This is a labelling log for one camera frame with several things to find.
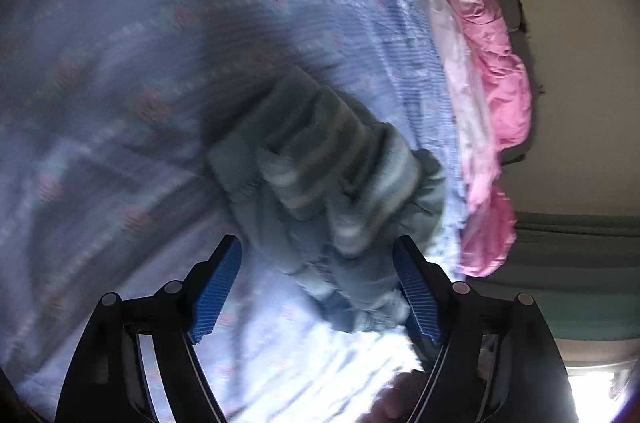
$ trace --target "blue gripper pad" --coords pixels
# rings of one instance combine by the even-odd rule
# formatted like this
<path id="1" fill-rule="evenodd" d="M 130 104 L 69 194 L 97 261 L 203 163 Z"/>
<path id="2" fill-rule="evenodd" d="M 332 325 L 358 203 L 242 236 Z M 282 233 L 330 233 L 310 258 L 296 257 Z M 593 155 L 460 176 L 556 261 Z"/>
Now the blue gripper pad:
<path id="1" fill-rule="evenodd" d="M 404 246 L 396 246 L 393 252 L 394 266 L 420 332 L 434 343 L 442 343 L 438 325 L 438 303 L 431 293 L 422 273 Z"/>
<path id="2" fill-rule="evenodd" d="M 193 305 L 193 324 L 189 329 L 189 336 L 194 344 L 213 331 L 241 263 L 242 245 L 236 239 L 226 250 L 225 256 Z"/>

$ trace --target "bed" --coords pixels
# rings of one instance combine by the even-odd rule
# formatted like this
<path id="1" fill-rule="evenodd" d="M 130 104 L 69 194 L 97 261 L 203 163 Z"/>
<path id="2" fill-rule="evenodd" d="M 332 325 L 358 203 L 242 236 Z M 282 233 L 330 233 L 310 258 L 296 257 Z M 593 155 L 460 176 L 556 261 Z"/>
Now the bed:
<path id="1" fill-rule="evenodd" d="M 418 0 L 0 0 L 0 366 L 43 417 L 96 299 L 150 294 L 242 237 L 206 151 L 292 65 L 440 161 L 446 213 L 426 257 L 460 277 L 465 184 Z M 353 422 L 420 367 L 402 328 L 332 330 L 251 250 L 196 351 L 238 422 Z"/>

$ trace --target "hand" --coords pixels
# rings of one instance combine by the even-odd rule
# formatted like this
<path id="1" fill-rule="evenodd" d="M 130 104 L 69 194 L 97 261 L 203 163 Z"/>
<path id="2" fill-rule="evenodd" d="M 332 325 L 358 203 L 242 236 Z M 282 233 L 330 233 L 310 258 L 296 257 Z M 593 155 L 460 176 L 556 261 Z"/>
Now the hand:
<path id="1" fill-rule="evenodd" d="M 429 375 L 423 371 L 400 373 L 378 393 L 371 411 L 363 414 L 358 423 L 392 423 L 405 421 L 427 384 Z"/>

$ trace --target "bedding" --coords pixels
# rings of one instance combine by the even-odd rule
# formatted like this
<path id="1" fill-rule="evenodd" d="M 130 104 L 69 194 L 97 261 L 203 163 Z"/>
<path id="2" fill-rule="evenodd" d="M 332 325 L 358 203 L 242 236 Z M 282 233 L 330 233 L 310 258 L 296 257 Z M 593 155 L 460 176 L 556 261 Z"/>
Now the bedding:
<path id="1" fill-rule="evenodd" d="M 426 257 L 456 276 L 465 190 L 417 0 L 0 0 L 0 365 L 47 418 L 104 292 L 147 295 L 224 233 L 244 236 L 206 154 L 292 66 L 437 158 L 445 208 Z M 234 421 L 354 421 L 395 372 L 417 367 L 401 330 L 334 331 L 244 242 L 196 348 Z"/>
<path id="2" fill-rule="evenodd" d="M 522 3 L 520 0 L 497 1 L 500 4 L 502 16 L 510 32 L 511 49 L 514 54 L 520 57 L 527 68 L 527 78 L 529 79 L 531 92 L 529 134 L 522 143 L 500 152 L 500 163 L 508 165 L 522 161 L 533 145 L 536 135 L 536 101 L 540 97 L 540 86 L 536 82 L 535 60 L 527 40 L 527 21 L 522 9 Z"/>
<path id="3" fill-rule="evenodd" d="M 421 0 L 449 84 L 469 218 L 460 269 L 484 276 L 499 267 L 515 240 L 516 216 L 496 180 L 498 154 L 529 135 L 532 99 L 527 71 L 511 50 L 495 0 Z"/>

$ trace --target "white wall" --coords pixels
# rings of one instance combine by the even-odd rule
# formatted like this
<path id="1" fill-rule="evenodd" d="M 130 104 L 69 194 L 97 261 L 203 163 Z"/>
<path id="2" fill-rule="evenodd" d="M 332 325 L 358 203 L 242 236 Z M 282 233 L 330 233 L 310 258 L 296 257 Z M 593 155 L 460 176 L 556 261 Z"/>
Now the white wall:
<path id="1" fill-rule="evenodd" d="M 522 0 L 546 95 L 502 185 L 524 212 L 640 215 L 640 0 Z"/>

